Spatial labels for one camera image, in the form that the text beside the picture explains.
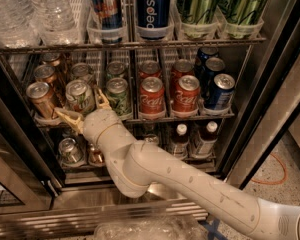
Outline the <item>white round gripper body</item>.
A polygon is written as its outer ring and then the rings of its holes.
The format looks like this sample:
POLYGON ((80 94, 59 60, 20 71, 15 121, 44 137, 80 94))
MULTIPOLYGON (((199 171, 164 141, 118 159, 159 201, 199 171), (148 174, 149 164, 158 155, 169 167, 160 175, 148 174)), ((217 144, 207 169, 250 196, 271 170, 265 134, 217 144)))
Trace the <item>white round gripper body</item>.
POLYGON ((116 150, 124 145, 125 127, 113 110, 98 109, 83 123, 83 136, 102 151, 116 150))

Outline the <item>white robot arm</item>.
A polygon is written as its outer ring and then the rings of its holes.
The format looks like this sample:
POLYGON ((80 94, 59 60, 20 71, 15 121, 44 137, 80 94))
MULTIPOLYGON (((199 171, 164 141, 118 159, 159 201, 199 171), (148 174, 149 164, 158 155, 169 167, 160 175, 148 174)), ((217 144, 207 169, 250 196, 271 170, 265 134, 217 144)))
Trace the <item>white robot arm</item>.
POLYGON ((99 147, 113 182, 125 196, 140 197, 151 183, 161 183, 253 240, 300 240, 300 206, 249 195, 136 139, 107 100, 86 116, 59 107, 54 111, 99 147))

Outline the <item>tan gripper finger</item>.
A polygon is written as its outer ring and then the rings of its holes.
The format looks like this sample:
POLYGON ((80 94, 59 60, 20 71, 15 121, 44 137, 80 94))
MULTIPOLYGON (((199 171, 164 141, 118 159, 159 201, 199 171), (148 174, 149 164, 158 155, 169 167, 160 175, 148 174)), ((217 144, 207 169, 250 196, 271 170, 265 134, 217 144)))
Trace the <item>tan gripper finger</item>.
POLYGON ((95 94, 96 106, 98 109, 111 109, 107 97, 99 87, 97 86, 94 87, 94 94, 95 94))
POLYGON ((56 107, 54 112, 66 124, 68 124, 76 133, 83 133, 84 117, 81 113, 69 111, 60 107, 56 107))

